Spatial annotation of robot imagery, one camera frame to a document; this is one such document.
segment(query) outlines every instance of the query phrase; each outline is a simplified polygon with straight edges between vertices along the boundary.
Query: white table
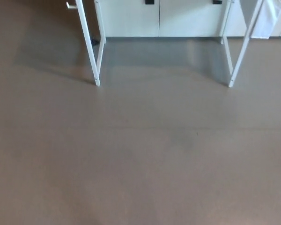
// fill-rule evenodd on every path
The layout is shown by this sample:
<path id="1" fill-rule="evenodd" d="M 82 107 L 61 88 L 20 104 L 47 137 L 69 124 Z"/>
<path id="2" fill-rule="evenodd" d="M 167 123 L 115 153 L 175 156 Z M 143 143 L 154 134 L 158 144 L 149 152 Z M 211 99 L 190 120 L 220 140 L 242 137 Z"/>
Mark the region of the white table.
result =
<path id="1" fill-rule="evenodd" d="M 91 37 L 89 34 L 88 24 L 87 24 L 82 0 L 76 0 L 76 6 L 70 6 L 67 3 L 67 7 L 69 9 L 78 10 L 84 38 L 85 38 L 88 53 L 89 53 L 89 60 L 90 60 L 91 66 L 92 66 L 92 71 L 93 71 L 95 82 L 96 82 L 96 86 L 100 86 L 100 69 L 101 69 L 104 45 L 106 44 L 106 36 L 105 36 L 105 32 L 104 32 L 104 25 L 103 25 L 103 18 L 102 18 L 103 15 L 102 15 L 101 7 L 100 7 L 100 2 L 99 2 L 99 0 L 94 0 L 94 1 L 95 1 L 97 20 L 98 20 L 100 35 L 101 35 L 101 41 L 100 41 L 99 54 L 98 54 L 97 61 L 94 56 L 94 51 L 93 51 L 93 47 L 92 47 L 92 43 L 91 43 Z M 228 19 L 229 12 L 230 12 L 233 1 L 235 1 L 235 0 L 223 0 L 223 6 L 225 7 L 225 12 L 224 12 L 223 20 L 222 20 L 221 30 L 219 33 L 219 37 L 222 38 L 222 44 L 224 45 L 224 48 L 225 48 L 226 58 L 227 58 L 228 66 L 229 66 L 229 72 L 230 72 L 230 80 L 228 81 L 229 87 L 233 87 L 233 85 L 234 85 L 235 79 L 237 77 L 238 71 L 239 71 L 241 63 L 242 63 L 242 60 L 244 58 L 245 51 L 246 51 L 249 41 L 250 41 L 250 36 L 251 36 L 252 30 L 254 28 L 254 24 L 258 18 L 258 13 L 259 13 L 261 4 L 263 2 L 263 0 L 239 0 L 240 4 L 241 4 L 243 15 L 244 15 L 244 20 L 245 20 L 245 23 L 247 26 L 247 31 L 243 38 L 243 45 L 240 50 L 237 62 L 235 64 L 235 66 L 233 66 L 231 55 L 230 55 L 230 50 L 229 50 L 228 39 L 227 39 L 227 36 L 225 36 L 227 19 Z"/>

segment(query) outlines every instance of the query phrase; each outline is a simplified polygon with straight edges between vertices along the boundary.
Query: white towel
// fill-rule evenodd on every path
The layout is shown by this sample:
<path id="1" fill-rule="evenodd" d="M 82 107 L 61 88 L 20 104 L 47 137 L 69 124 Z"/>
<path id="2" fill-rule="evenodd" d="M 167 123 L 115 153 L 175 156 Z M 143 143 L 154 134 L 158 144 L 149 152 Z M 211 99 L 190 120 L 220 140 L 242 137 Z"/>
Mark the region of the white towel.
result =
<path id="1" fill-rule="evenodd" d="M 281 14 L 281 0 L 263 0 L 251 38 L 269 39 Z"/>

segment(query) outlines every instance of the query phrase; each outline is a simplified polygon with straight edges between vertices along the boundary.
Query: gray floor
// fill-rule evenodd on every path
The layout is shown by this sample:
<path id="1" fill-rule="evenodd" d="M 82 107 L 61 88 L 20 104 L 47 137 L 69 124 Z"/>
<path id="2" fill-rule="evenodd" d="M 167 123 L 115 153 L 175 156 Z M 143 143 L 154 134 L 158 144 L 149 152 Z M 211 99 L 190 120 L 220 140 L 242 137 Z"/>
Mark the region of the gray floor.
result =
<path id="1" fill-rule="evenodd" d="M 232 89 L 215 41 L 109 40 L 97 88 L 42 6 L 0 0 L 0 225 L 281 225 L 281 40 Z"/>

